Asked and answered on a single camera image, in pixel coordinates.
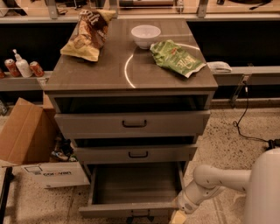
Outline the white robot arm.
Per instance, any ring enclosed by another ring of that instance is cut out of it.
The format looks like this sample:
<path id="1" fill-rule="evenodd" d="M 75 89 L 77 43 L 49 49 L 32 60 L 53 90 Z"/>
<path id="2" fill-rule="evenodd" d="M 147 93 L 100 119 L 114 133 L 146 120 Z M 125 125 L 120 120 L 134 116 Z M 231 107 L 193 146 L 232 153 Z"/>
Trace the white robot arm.
<path id="1" fill-rule="evenodd" d="M 204 201 L 229 188 L 246 194 L 243 224 L 280 224 L 280 149 L 265 151 L 250 170 L 223 170 L 201 164 L 174 200 L 169 224 L 184 224 Z"/>

